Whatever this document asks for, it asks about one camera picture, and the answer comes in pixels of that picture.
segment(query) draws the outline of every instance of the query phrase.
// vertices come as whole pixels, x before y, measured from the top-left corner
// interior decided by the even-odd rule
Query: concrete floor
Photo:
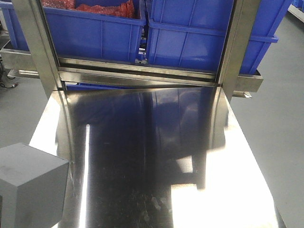
[[[252,99],[231,106],[287,228],[304,227],[304,24],[284,18]]]
[[[252,99],[231,105],[288,228],[304,227],[304,25],[287,14]],[[29,143],[47,103],[36,79],[0,88],[0,147]]]

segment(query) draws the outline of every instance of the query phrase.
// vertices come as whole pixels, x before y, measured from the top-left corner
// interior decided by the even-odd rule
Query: red mesh bag
[[[125,18],[135,18],[135,10],[133,0],[128,0],[126,3],[122,3],[120,6],[88,6],[81,4],[76,8],[79,11],[85,11],[90,13],[98,13],[104,15],[112,15]]]
[[[75,0],[42,0],[42,5],[58,9],[75,9]]]

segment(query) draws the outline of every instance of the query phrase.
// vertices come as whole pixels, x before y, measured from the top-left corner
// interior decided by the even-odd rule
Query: stainless steel surface
[[[12,49],[10,41],[1,49],[0,54],[7,69],[37,71],[30,52]]]
[[[26,70],[10,70],[8,73],[10,77],[26,77],[26,78],[37,78],[39,79],[38,72],[26,71]]]
[[[257,75],[239,75],[235,86],[236,91],[257,92],[263,82],[263,77]]]
[[[174,68],[170,66],[157,66],[157,65],[148,65],[148,64],[132,64],[125,62],[117,62],[105,60],[101,62],[98,59],[75,59],[75,58],[59,58],[61,65],[77,65],[77,66],[89,66],[89,67],[103,67],[117,70],[124,70],[128,72],[137,72],[138,74],[143,73],[154,73],[161,75],[175,75],[175,76],[185,76],[185,77],[194,77],[194,78],[203,78],[203,79],[212,79],[215,80],[214,72],[204,72],[201,70],[187,69],[187,68]]]
[[[260,0],[235,0],[218,70],[218,83],[222,85],[229,101],[236,90],[237,77],[259,5]]]
[[[288,11],[304,23],[304,12],[300,11],[297,7],[293,5],[290,5]]]
[[[30,142],[71,162],[59,228],[285,227],[221,88],[66,98],[52,94]]]
[[[60,77],[66,82],[93,83],[101,85],[126,86],[131,88],[162,88],[162,87],[185,87],[184,84],[158,82],[149,80],[137,80],[129,78],[107,77],[99,75],[88,75],[73,72],[62,72]]]
[[[8,42],[0,54],[4,58],[4,66],[7,69],[20,69],[20,70],[30,70],[37,71],[31,54],[29,51],[20,51],[12,49],[10,42]],[[183,68],[173,68],[169,66],[151,66],[144,64],[131,64],[126,62],[110,61],[101,62],[100,59],[76,59],[74,57],[59,57],[60,65],[65,67],[77,66],[78,68],[88,68],[88,67],[98,67],[101,70],[106,69],[116,69],[128,72],[137,72],[138,74],[151,73],[151,75],[175,75],[175,76],[185,76],[193,78],[203,78],[215,80],[215,74],[211,72],[203,72],[200,70],[193,69],[183,69]]]
[[[252,95],[246,91],[233,91],[234,97],[252,98]]]
[[[47,97],[64,89],[59,79],[59,62],[39,0],[12,0]]]
[[[146,86],[153,86],[155,84],[159,85],[161,83],[165,84],[182,84],[182,85],[189,85],[189,86],[216,86],[217,84],[214,82],[205,82],[199,80],[189,80],[183,79],[179,76],[146,76],[146,75],[136,75],[136,74],[128,74],[128,73],[117,73],[117,72],[107,72],[107,71],[96,71],[96,70],[86,70],[86,69],[78,69],[78,68],[66,68],[60,67],[59,68],[59,75],[61,80],[69,81],[69,82],[77,82],[82,81],[82,78],[94,78],[94,81],[104,81],[104,77],[107,78],[116,78],[116,79],[124,79],[128,80],[131,79],[133,81],[138,81],[138,84],[146,85]]]

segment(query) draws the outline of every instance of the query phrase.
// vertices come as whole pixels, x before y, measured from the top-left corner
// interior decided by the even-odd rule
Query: gray block
[[[1,228],[49,228],[62,217],[68,161],[18,143],[0,149]]]

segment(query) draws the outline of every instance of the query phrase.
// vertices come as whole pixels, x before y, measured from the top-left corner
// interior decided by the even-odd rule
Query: blue crate
[[[216,72],[225,42],[225,31],[175,26],[149,20],[147,58],[149,64]],[[254,74],[277,37],[251,36],[241,68]]]
[[[76,6],[120,5],[127,0],[77,0]],[[135,0],[139,19],[45,7],[59,55],[134,62],[146,24],[144,0]],[[0,1],[9,37],[15,49],[29,50],[12,3]]]
[[[303,0],[293,0],[293,2],[291,3],[293,6],[297,7],[297,8],[301,8],[303,7]]]
[[[275,34],[292,0],[261,0],[252,35]],[[227,30],[233,0],[153,0],[155,22]]]

